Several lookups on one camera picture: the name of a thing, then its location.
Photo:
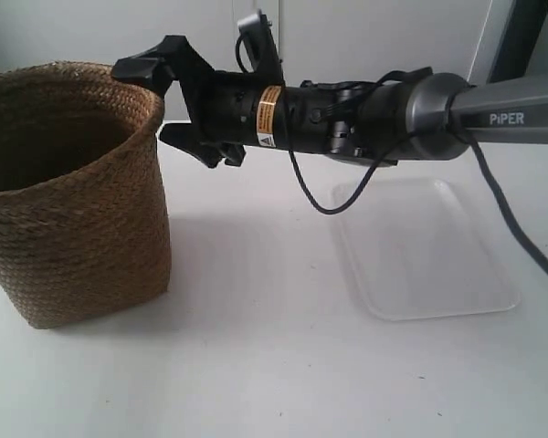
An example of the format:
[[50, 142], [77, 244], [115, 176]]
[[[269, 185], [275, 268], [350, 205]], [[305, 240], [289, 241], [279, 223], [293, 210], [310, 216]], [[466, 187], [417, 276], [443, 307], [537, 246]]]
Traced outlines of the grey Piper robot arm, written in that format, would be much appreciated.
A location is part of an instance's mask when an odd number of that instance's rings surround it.
[[288, 87], [273, 43], [242, 34], [236, 47], [250, 66], [228, 72], [212, 68], [184, 36], [167, 36], [118, 60], [111, 74], [158, 96], [178, 83], [189, 120], [164, 126], [161, 139], [211, 168], [240, 165], [248, 146], [391, 166], [455, 159], [465, 150], [463, 133], [548, 144], [548, 76], [473, 86], [421, 68], [376, 82]]

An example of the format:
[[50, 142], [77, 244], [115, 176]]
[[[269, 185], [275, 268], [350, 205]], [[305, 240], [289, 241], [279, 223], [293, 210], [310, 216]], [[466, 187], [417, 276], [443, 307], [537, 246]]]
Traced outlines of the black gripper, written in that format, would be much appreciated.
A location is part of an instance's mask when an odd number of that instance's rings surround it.
[[[185, 36], [165, 36], [156, 46], [116, 61], [111, 77], [164, 97], [179, 80], [177, 59], [188, 41]], [[274, 121], [283, 95], [284, 77], [276, 45], [255, 38], [240, 38], [247, 47], [252, 69], [241, 73], [216, 70], [194, 102], [195, 115], [188, 123], [166, 123], [161, 142], [187, 153], [214, 169], [220, 162], [239, 167], [245, 147], [274, 148]]]

